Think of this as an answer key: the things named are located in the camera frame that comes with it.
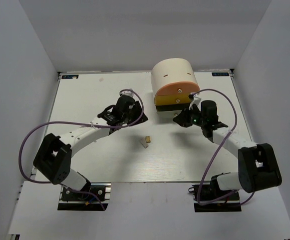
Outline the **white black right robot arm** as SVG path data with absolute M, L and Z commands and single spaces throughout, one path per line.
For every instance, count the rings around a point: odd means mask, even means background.
M 273 147 L 268 143 L 246 140 L 219 121 L 217 105 L 204 100 L 182 110 L 173 121 L 181 127 L 193 125 L 201 128 L 203 136 L 229 151 L 238 160 L 238 171 L 221 173 L 211 179 L 211 195 L 220 200 L 229 191 L 244 190 L 253 193 L 282 184 L 282 176 Z

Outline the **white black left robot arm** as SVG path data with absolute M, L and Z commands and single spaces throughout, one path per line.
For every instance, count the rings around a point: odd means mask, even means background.
M 90 195 L 90 181 L 71 168 L 71 159 L 80 150 L 107 137 L 122 127 L 133 126 L 148 120 L 142 102 L 121 95 L 115 105 L 107 107 L 86 126 L 62 135 L 46 135 L 34 158 L 33 165 L 52 184 L 73 190 L 84 200 Z

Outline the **grey bottom drawer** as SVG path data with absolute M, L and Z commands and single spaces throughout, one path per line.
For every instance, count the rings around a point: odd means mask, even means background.
M 190 103 L 169 104 L 169 105 L 157 105 L 157 115 L 165 119 L 173 119 L 183 109 L 187 109 Z

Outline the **yellow drawer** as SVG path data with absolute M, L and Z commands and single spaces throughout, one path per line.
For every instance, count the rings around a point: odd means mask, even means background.
M 172 95 L 156 95 L 154 97 L 155 106 L 168 106 L 177 104 L 187 104 L 190 103 L 189 94 L 180 93 Z

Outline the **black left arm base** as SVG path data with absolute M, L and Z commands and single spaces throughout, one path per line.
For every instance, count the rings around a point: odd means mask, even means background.
M 87 191 L 92 194 L 76 193 L 62 187 L 57 209 L 81 212 L 105 211 L 110 200 L 111 183 L 92 183 Z

